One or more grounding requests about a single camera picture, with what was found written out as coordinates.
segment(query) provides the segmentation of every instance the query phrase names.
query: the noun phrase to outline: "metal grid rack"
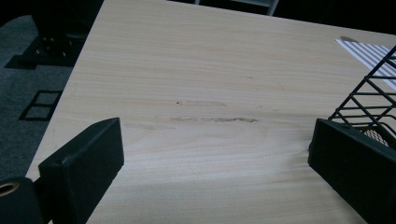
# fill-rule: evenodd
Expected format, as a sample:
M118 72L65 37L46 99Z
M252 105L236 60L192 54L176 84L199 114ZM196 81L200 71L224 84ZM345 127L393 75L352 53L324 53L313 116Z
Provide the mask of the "metal grid rack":
M329 120L340 120L367 136L396 149L396 46L364 77L348 95ZM380 76L377 71L387 69L390 75Z

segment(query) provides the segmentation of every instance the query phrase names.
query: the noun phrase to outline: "table surface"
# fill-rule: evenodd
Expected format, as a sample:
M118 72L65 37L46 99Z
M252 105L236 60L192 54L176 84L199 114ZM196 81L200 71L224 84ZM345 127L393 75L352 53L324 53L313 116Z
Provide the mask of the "table surface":
M336 43L394 35L164 0L106 0L27 177L89 125L125 164L89 223L364 223L307 164L369 70Z

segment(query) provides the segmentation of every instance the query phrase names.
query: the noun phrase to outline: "scratch mark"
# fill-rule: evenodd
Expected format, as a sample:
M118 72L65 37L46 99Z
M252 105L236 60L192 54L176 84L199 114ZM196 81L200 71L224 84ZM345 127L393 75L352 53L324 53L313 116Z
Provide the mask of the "scratch mark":
M224 103L212 101L178 101L176 104L190 106L226 106Z
M212 121L212 122L233 122L233 121L243 121L243 122L259 122L257 119L246 119L246 118L232 118L232 119L210 119L210 118L170 118L172 121Z
M277 82L277 84L280 86L280 89L282 89L282 91L285 91L285 89L283 89L282 84L280 84L280 82Z
M256 119L245 119L245 118L234 118L234 119L201 119L203 121L214 121L214 122L233 122L233 121L244 121L244 122L258 122Z

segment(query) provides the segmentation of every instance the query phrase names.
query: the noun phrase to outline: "round hole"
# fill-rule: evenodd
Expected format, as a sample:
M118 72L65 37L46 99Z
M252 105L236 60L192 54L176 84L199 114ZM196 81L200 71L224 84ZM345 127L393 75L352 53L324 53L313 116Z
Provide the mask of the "round hole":
M1 185L0 186L0 197L6 196L6 195L12 193L19 186L20 186L20 184L17 182L11 182L11 183L6 183L4 185Z

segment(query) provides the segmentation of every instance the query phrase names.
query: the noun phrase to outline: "light wood grain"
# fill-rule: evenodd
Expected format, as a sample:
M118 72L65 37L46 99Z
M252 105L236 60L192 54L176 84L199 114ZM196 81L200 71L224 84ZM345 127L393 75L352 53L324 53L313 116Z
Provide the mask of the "light wood grain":
M106 0L28 177L102 119L125 164L89 223L364 223L307 164L369 71L335 39L394 35L167 1Z

